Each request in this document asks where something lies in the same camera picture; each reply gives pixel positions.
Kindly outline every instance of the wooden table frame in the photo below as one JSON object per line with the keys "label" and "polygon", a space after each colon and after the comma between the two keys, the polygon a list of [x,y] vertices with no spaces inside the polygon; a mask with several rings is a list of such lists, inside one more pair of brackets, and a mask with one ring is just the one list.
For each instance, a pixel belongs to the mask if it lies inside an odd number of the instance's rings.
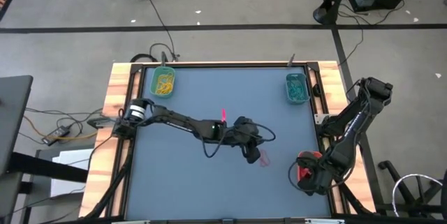
{"label": "wooden table frame", "polygon": [[[177,62],[169,63],[169,66],[214,66],[225,65],[235,66],[240,64],[244,65],[262,65],[268,64],[272,66],[286,66],[286,61],[250,61],[250,62]],[[309,84],[313,87],[315,84],[321,85],[321,90],[324,96],[313,97],[311,101],[314,110],[318,114],[338,114],[346,106],[346,95],[344,92],[342,79],[339,73],[339,69],[336,61],[294,61],[295,65],[307,65],[307,72]],[[108,84],[107,94],[105,96],[105,102],[103,107],[103,114],[107,117],[117,117],[118,110],[124,108],[126,100],[137,97],[138,87],[141,85],[142,73],[140,69],[144,66],[159,66],[158,63],[134,63],[134,64],[114,64],[110,75],[110,81]],[[98,131],[95,147],[106,140],[111,134],[111,128],[103,128]],[[324,140],[324,146],[328,145],[329,141]],[[82,199],[82,206],[79,216],[85,216],[88,214],[95,204],[101,199],[104,192],[110,185],[113,171],[117,170],[124,162],[127,151],[129,148],[129,142],[119,142],[117,138],[111,138],[103,146],[98,148],[91,160],[91,166],[89,176],[87,178],[87,184],[85,187],[84,197]],[[353,194],[360,200],[360,202],[369,209],[375,211],[372,192],[369,187],[367,179],[367,173],[363,164],[362,155],[356,156],[356,165],[351,177],[346,182],[346,185],[351,189]],[[116,216],[125,212],[125,206],[122,206],[121,202],[126,197],[126,193],[123,194],[123,181],[116,190],[115,197],[113,199],[114,204],[108,208],[107,212],[103,212],[103,215]],[[352,207],[346,202],[344,197],[340,195],[338,188],[332,189],[328,193],[328,199],[330,202],[331,213],[353,213]]]}

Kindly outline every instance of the green container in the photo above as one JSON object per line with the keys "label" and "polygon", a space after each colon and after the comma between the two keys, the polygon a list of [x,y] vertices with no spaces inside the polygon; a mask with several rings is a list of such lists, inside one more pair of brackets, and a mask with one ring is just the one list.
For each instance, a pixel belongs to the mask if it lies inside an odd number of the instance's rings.
{"label": "green container", "polygon": [[170,98],[174,91],[175,70],[171,67],[157,67],[151,82],[151,94],[160,98]]}
{"label": "green container", "polygon": [[309,100],[307,92],[306,75],[293,73],[286,76],[287,101],[299,105]]}

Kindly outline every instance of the pink marker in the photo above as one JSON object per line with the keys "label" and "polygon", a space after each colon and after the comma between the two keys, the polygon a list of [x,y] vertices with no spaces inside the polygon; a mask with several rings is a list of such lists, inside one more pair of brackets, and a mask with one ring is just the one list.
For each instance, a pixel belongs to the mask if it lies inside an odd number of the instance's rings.
{"label": "pink marker", "polygon": [[222,120],[221,120],[222,122],[225,122],[226,121],[226,112],[225,112],[225,109],[222,109]]}

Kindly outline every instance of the white paper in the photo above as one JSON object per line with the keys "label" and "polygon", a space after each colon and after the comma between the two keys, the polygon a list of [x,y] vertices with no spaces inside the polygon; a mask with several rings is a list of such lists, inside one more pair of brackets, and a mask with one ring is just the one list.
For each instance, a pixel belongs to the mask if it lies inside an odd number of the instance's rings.
{"label": "white paper", "polygon": [[[82,162],[74,163],[70,166],[87,169],[89,165],[88,158],[90,157],[92,151],[93,149],[61,151],[59,157],[54,157],[52,160],[53,162],[61,164],[70,164],[79,160],[84,160]],[[81,193],[84,191],[84,189],[80,189],[84,186],[85,183],[65,181],[61,179],[51,179],[50,196],[54,197],[58,195],[68,194],[74,190],[76,190],[76,192],[73,193]]]}

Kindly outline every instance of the floor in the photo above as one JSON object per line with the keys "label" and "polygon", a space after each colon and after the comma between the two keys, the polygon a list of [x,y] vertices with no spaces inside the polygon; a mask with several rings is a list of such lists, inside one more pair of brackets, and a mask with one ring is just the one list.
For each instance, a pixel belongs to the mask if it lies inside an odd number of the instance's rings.
{"label": "floor", "polygon": [[[200,24],[315,24],[312,11],[322,0],[153,0],[168,26]],[[371,12],[370,22],[385,11]],[[339,18],[338,24],[355,24]],[[443,0],[405,0],[384,24],[445,24]],[[91,112],[100,108],[114,62],[126,62],[148,52],[152,43],[169,43],[165,32],[115,31],[69,33],[71,27],[160,26],[150,2],[141,0],[13,0],[0,28],[56,28],[53,33],[0,33],[0,75],[33,75],[29,107],[38,110]],[[368,130],[374,162],[391,160],[402,174],[414,172],[441,177],[445,171],[447,143],[446,29],[365,30],[364,42],[348,60],[344,77],[349,83],[373,76],[394,84],[392,103]],[[296,60],[339,61],[360,40],[360,30],[337,30],[344,54],[336,49],[329,29],[188,30],[171,31],[180,61]],[[154,53],[159,57],[161,49]],[[29,115],[44,132],[54,129],[57,117]],[[21,132],[32,137],[26,124]],[[93,140],[67,145],[88,145]],[[16,151],[34,154],[45,148],[20,137]],[[377,171],[383,198],[389,202],[393,182]],[[416,183],[410,183],[417,191]],[[23,197],[16,208],[23,205]],[[60,217],[79,205],[36,207],[31,223]],[[74,219],[74,211],[64,220]],[[19,215],[14,217],[18,223]]]}

